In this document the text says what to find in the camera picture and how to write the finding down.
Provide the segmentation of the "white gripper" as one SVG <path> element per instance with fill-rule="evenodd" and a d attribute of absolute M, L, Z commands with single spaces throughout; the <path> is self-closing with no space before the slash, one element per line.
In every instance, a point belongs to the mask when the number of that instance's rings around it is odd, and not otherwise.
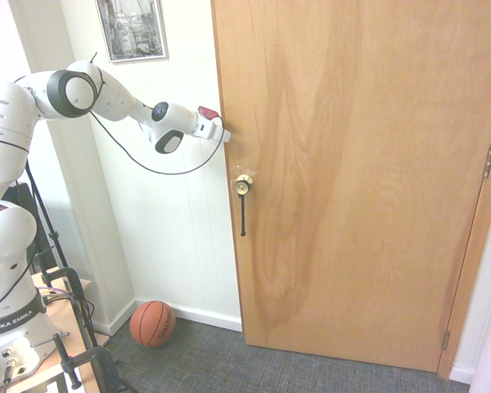
<path fill-rule="evenodd" d="M 208 139 L 226 143 L 230 141 L 231 133 L 220 125 L 211 124 Z"/>

